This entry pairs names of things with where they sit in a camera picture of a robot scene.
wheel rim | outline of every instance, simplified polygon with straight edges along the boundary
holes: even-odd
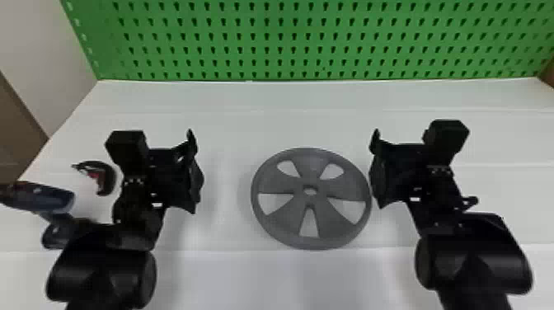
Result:
[[[282,172],[278,165],[291,161],[299,177]],[[328,165],[335,164],[342,174],[321,179]],[[266,214],[259,194],[289,194],[293,198],[276,211]],[[356,223],[345,218],[329,198],[364,202]],[[324,250],[342,247],[364,228],[371,211],[371,193],[364,175],[343,157],[318,148],[293,148],[265,161],[252,181],[251,202],[261,226],[280,242],[300,249]],[[300,235],[306,212],[315,215],[318,237]]]

black tool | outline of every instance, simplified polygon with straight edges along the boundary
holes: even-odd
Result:
[[[469,135],[459,120],[435,120],[423,143],[392,144],[375,130],[369,149],[373,194],[382,209],[407,204],[421,236],[415,272],[446,310],[508,310],[506,294],[525,294],[529,263],[502,218],[466,212],[476,197],[461,195],[450,163]]]
[[[114,191],[115,187],[115,170],[105,162],[99,161],[85,161],[75,165],[71,165],[77,171],[81,172],[85,176],[89,176],[96,180],[98,184],[99,196],[108,196]]]
[[[3,203],[50,221],[42,241],[63,249],[50,271],[46,294],[67,310],[144,308],[156,286],[150,252],[170,207],[195,212],[204,176],[191,131],[175,148],[149,149],[142,131],[115,131],[106,149],[124,173],[113,223],[93,223],[68,214],[74,194],[49,186],[16,183],[0,187]]]

